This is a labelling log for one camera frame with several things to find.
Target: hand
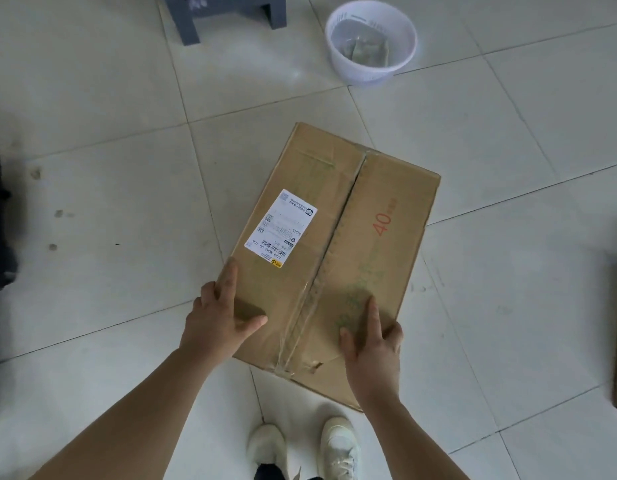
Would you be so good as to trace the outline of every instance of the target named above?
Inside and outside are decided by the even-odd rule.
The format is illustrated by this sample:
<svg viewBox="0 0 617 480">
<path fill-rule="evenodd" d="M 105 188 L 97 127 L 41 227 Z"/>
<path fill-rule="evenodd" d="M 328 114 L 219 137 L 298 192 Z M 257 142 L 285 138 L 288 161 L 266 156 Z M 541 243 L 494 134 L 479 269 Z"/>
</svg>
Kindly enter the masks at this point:
<svg viewBox="0 0 617 480">
<path fill-rule="evenodd" d="M 186 317 L 180 349 L 199 353 L 211 368 L 237 352 L 242 342 L 268 320 L 264 315 L 248 321 L 233 316 L 236 287 L 237 261 L 229 258 L 217 281 L 201 287 Z"/>
<path fill-rule="evenodd" d="M 399 352 L 404 333 L 399 323 L 384 339 L 379 322 L 379 308 L 374 297 L 368 300 L 366 345 L 355 347 L 352 333 L 340 330 L 340 346 L 346 362 L 346 377 L 362 409 L 376 401 L 399 401 Z"/>
</svg>

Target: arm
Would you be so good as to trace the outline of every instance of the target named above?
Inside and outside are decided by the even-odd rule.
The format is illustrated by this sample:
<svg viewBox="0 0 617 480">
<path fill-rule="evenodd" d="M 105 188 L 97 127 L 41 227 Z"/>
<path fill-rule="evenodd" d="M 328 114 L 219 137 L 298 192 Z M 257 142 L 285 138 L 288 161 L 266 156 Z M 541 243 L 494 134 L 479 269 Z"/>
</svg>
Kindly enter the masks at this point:
<svg viewBox="0 0 617 480">
<path fill-rule="evenodd" d="M 209 373 L 266 322 L 233 318 L 236 282 L 229 260 L 193 302 L 179 348 L 31 480 L 161 480 Z"/>
<path fill-rule="evenodd" d="M 383 338 L 375 298 L 368 302 L 368 334 L 361 350 L 351 332 L 341 330 L 346 375 L 355 398 L 375 430 L 393 480 L 468 480 L 399 400 L 403 338 L 399 323 Z"/>
</svg>

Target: red number 40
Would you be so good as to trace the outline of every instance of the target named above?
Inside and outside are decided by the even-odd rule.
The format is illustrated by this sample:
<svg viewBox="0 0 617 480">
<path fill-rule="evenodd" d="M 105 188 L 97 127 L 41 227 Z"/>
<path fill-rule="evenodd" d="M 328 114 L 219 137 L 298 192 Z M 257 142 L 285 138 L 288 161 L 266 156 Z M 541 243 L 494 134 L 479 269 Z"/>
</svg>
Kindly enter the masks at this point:
<svg viewBox="0 0 617 480">
<path fill-rule="evenodd" d="M 379 235 L 382 235 L 384 231 L 388 230 L 386 226 L 390 224 L 390 216 L 387 216 L 386 214 L 378 214 L 375 216 L 375 220 L 377 222 L 373 223 L 373 227 L 375 227 L 375 230 Z"/>
</svg>

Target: finger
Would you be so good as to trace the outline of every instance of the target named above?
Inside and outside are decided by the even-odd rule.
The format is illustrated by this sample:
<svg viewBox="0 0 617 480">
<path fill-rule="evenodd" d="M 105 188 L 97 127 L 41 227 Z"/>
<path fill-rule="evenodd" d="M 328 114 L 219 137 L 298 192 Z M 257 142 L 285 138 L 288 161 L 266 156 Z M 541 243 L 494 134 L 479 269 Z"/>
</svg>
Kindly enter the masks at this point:
<svg viewBox="0 0 617 480">
<path fill-rule="evenodd" d="M 355 339 L 352 333 L 347 328 L 340 329 L 340 348 L 344 354 L 344 360 L 350 362 L 357 358 L 357 350 L 355 348 Z"/>
<path fill-rule="evenodd" d="M 235 290 L 237 289 L 237 261 L 230 257 L 219 274 L 217 280 L 219 300 L 224 303 L 233 303 Z"/>
<path fill-rule="evenodd" d="M 261 327 L 263 327 L 266 322 L 268 322 L 268 317 L 266 315 L 259 315 L 243 323 L 240 323 L 237 329 L 242 336 L 242 340 L 246 340 L 256 331 L 258 331 Z"/>
<path fill-rule="evenodd" d="M 368 299 L 368 335 L 367 341 L 382 340 L 382 323 L 379 321 L 379 307 L 374 296 Z"/>
<path fill-rule="evenodd" d="M 393 350 L 397 352 L 398 350 L 400 350 L 403 339 L 404 331 L 402 330 L 402 326 L 399 324 L 399 322 L 395 322 L 393 328 L 386 336 L 386 341 L 391 347 L 393 347 Z"/>
<path fill-rule="evenodd" d="M 215 301 L 215 281 L 209 281 L 201 287 L 200 301 L 202 305 L 208 305 Z"/>
</svg>

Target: forearm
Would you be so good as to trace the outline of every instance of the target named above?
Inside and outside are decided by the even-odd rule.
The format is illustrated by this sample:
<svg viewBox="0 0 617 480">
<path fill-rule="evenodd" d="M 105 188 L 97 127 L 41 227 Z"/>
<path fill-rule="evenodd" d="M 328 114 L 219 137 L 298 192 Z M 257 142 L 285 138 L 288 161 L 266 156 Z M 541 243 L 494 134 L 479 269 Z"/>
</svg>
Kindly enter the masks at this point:
<svg viewBox="0 0 617 480">
<path fill-rule="evenodd" d="M 210 370 L 176 350 L 31 480 L 161 480 Z"/>
<path fill-rule="evenodd" d="M 364 405 L 393 480 L 468 480 L 412 418 L 398 398 Z"/>
</svg>

